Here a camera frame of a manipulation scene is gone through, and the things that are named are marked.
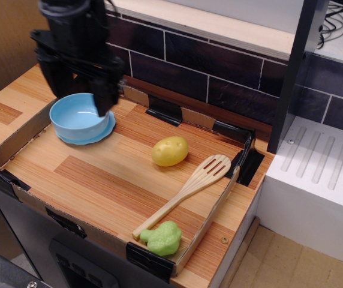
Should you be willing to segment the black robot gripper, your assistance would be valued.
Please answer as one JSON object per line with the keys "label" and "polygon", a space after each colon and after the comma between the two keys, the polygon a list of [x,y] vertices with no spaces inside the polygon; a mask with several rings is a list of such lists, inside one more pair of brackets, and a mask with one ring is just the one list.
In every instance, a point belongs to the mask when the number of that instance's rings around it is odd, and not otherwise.
{"label": "black robot gripper", "polygon": [[61,99],[77,93],[73,74],[90,78],[98,116],[105,116],[118,103],[124,69],[107,47],[117,21],[108,19],[104,1],[39,1],[38,8],[49,29],[36,29],[31,38],[53,94]]}

